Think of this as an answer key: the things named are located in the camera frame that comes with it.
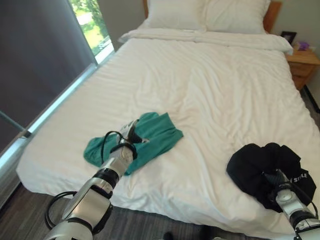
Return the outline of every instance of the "wooden nightstand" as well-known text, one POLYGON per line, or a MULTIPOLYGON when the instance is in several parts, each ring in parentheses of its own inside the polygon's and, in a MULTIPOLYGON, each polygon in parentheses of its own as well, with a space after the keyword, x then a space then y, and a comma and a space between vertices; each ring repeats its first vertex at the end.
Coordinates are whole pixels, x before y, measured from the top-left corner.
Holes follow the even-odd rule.
POLYGON ((306 85, 320 66, 320 60, 309 49, 307 51, 293 51, 293 55, 286 55, 292 79, 296 89, 301 90, 306 85))

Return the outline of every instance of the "picture frame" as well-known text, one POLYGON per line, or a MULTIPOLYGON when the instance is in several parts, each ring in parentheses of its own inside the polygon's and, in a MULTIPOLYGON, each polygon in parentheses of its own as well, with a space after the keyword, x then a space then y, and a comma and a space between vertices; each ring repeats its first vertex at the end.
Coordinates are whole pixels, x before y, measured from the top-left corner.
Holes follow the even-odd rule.
POLYGON ((296 35, 297 33, 294 31, 283 31, 280 36, 285 38, 290 44, 292 44, 296 35))

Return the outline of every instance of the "teal shirt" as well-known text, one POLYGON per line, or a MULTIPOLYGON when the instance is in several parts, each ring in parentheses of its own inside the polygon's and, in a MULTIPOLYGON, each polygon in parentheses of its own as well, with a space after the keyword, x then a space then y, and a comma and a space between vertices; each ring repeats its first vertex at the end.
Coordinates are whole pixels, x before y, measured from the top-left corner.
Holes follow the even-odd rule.
MULTIPOLYGON (((183 137, 182 131, 176 129, 168 113, 159 115, 156 112, 148 112, 141 115, 135 132, 139 137, 149 139, 149 142, 134 144, 137 158, 129 165, 125 175, 132 174, 150 160, 169 151, 183 137)), ((83 153, 84 159, 97 167, 101 166, 103 140, 103 136, 91 139, 83 153)), ((115 146, 116 134, 109 135, 104 143, 104 160, 108 160, 110 150, 115 146)))

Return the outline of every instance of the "white bedsheet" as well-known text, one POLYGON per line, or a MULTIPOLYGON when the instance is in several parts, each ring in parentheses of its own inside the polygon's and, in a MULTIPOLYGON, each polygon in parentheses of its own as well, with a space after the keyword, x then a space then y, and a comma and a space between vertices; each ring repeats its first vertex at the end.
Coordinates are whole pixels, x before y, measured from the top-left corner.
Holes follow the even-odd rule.
MULTIPOLYGON (((155 31, 125 35, 130 40, 38 131, 17 168, 23 185, 51 195, 78 190, 97 171, 83 158, 91 138, 145 112, 168 112, 184 137, 123 177, 112 204, 292 240, 285 217, 241 192, 226 173, 244 145, 276 142, 301 156, 319 186, 320 133, 281 52, 291 48, 270 35, 155 31)), ((318 190, 314 199, 320 206, 318 190)))

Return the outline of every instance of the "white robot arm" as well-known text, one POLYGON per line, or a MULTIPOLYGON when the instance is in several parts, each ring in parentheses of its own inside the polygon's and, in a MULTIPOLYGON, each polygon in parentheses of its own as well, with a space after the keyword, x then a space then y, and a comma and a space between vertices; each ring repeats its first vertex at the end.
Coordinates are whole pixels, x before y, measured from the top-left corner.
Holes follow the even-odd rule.
POLYGON ((70 200, 63 212, 62 222, 44 240, 93 240, 93 235, 105 227, 113 209, 110 203, 113 190, 137 157, 133 143, 148 141, 136 135, 137 122, 125 125, 119 131, 118 145, 111 150, 109 159, 70 200))
MULTIPOLYGON (((120 130, 116 140, 118 145, 111 150, 109 159, 70 200, 64 210, 62 222, 56 225, 44 240, 93 240, 93 235, 105 227, 113 209, 110 203, 113 190, 137 157, 133 143, 148 141, 135 134, 137 122, 138 120, 133 121, 120 130)), ((296 232, 294 239, 318 240, 318 216, 298 199, 286 176, 280 170, 275 174, 264 175, 275 187, 275 200, 296 232)))

